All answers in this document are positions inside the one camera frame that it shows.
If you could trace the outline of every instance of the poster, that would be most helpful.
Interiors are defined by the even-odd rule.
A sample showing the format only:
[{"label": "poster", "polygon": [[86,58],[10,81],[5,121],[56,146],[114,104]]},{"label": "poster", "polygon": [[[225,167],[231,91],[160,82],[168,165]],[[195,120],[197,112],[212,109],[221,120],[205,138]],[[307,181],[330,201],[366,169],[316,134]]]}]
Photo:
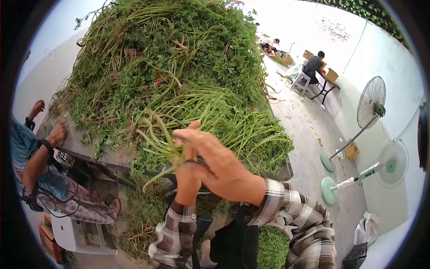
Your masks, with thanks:
[{"label": "poster", "polygon": [[346,31],[346,26],[333,19],[321,17],[316,21],[316,25],[319,31],[333,43],[343,44],[351,38],[351,35]]}]

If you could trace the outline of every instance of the red object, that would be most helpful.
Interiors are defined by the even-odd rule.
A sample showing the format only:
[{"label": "red object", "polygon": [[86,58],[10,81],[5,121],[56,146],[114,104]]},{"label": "red object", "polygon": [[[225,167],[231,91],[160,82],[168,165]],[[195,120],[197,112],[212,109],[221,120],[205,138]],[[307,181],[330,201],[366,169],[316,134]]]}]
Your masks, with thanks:
[{"label": "red object", "polygon": [[46,233],[43,231],[42,227],[39,227],[39,236],[40,241],[42,243],[43,248],[55,260],[56,263],[63,263],[63,259],[61,258],[61,248],[54,240],[51,240]]}]

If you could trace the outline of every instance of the green plant wall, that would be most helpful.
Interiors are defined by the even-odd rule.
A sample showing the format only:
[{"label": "green plant wall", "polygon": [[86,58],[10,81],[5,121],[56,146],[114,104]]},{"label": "green plant wall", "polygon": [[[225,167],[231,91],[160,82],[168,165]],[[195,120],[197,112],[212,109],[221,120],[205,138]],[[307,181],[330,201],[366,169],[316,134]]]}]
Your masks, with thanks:
[{"label": "green plant wall", "polygon": [[396,23],[391,19],[388,12],[383,6],[375,0],[301,0],[307,2],[314,2],[318,4],[328,5],[343,9],[357,16],[371,21],[390,33],[394,38],[407,47],[406,41],[403,38],[400,29]]}]

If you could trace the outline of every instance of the fan pole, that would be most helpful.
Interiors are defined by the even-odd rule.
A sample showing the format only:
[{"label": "fan pole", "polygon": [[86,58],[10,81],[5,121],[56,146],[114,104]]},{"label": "fan pole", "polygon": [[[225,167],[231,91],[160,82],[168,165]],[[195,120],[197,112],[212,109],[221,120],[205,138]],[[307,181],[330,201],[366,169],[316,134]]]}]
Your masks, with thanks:
[{"label": "fan pole", "polygon": [[338,155],[339,152],[343,151],[349,144],[351,144],[352,142],[355,141],[355,139],[361,135],[362,132],[364,132],[364,130],[367,129],[367,127],[369,127],[370,124],[373,123],[373,121],[377,118],[377,115],[373,116],[373,119],[371,121],[369,121],[359,132],[358,134],[356,134],[350,141],[348,141],[348,143],[346,143],[341,149],[339,149],[338,151],[336,151],[332,156],[329,157],[329,159],[331,160],[332,158],[334,158],[336,155]]}]

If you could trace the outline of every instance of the white plastic bag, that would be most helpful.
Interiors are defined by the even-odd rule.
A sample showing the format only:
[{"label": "white plastic bag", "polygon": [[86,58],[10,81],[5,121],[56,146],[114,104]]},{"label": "white plastic bag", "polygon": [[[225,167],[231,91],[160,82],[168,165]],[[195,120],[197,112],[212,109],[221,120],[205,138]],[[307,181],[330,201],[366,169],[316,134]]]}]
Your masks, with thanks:
[{"label": "white plastic bag", "polygon": [[286,72],[286,75],[291,79],[294,80],[295,76],[301,72],[301,69],[303,68],[303,65],[307,63],[307,60],[303,57],[299,59],[299,56],[297,56],[297,62],[294,66],[289,67],[289,69]]},{"label": "white plastic bag", "polygon": [[278,227],[291,240],[293,238],[292,230],[296,229],[297,226],[286,225],[286,219],[284,218],[285,215],[286,213],[281,211],[281,213],[279,214],[279,217],[276,220],[269,222],[267,225]]},{"label": "white plastic bag", "polygon": [[355,228],[354,245],[366,243],[369,246],[378,236],[379,218],[373,213],[364,212],[364,218]]}]

